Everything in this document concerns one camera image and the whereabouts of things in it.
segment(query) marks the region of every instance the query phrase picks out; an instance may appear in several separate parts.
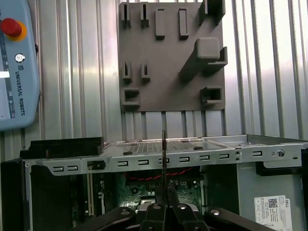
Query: screw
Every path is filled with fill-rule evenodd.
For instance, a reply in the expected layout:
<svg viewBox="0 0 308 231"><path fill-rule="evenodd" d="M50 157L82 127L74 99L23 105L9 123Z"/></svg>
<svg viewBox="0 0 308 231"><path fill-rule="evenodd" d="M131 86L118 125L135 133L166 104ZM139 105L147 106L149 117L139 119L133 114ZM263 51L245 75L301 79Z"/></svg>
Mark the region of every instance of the screw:
<svg viewBox="0 0 308 231"><path fill-rule="evenodd" d="M185 205L178 205L178 208L180 208L180 209L186 209L186 206L185 206Z"/></svg>
<svg viewBox="0 0 308 231"><path fill-rule="evenodd" d="M283 151L278 151L277 152L277 155L281 158L281 157L284 157L284 152Z"/></svg>
<svg viewBox="0 0 308 231"><path fill-rule="evenodd" d="M218 216L218 215L220 215L220 212L218 210L213 209L213 210L211 210L211 214Z"/></svg>

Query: ventilation grille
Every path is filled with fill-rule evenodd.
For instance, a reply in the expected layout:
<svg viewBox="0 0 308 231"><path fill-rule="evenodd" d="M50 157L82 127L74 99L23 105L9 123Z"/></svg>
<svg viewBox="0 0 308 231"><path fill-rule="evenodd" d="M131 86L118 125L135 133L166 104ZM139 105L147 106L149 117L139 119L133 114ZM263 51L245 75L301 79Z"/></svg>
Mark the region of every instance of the ventilation grille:
<svg viewBox="0 0 308 231"><path fill-rule="evenodd" d="M167 142L167 151L179 151L193 149L194 146L190 143ZM133 153L161 153L163 150L161 143L141 143L132 145L128 148L128 152Z"/></svg>

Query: gray tool holder board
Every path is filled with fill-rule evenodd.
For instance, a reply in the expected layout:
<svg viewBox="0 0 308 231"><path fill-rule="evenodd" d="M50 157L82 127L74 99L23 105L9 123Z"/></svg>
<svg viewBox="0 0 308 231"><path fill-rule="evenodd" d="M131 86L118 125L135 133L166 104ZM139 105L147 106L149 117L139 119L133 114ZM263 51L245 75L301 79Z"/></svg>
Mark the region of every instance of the gray tool holder board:
<svg viewBox="0 0 308 231"><path fill-rule="evenodd" d="M224 109L224 14L224 0L120 4L122 111Z"/></svg>

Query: electronic component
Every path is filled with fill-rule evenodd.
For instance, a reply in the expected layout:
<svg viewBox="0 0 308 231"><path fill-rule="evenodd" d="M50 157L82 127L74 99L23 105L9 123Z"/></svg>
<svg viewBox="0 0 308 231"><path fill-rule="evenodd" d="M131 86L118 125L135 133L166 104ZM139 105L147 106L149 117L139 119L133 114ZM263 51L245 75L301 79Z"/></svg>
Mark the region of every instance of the electronic component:
<svg viewBox="0 0 308 231"><path fill-rule="evenodd" d="M26 0L0 1L0 131L35 118L39 72Z"/></svg>

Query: screw hole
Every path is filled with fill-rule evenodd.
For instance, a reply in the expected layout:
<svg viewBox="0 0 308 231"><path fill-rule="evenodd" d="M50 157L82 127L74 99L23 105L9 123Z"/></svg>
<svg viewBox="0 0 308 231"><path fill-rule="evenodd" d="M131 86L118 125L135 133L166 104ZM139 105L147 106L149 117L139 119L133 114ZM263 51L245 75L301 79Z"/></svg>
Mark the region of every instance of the screw hole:
<svg viewBox="0 0 308 231"><path fill-rule="evenodd" d="M277 152L277 155L278 155L280 158L282 158L282 157L284 157L284 152L283 152L283 151L278 151L278 152Z"/></svg>

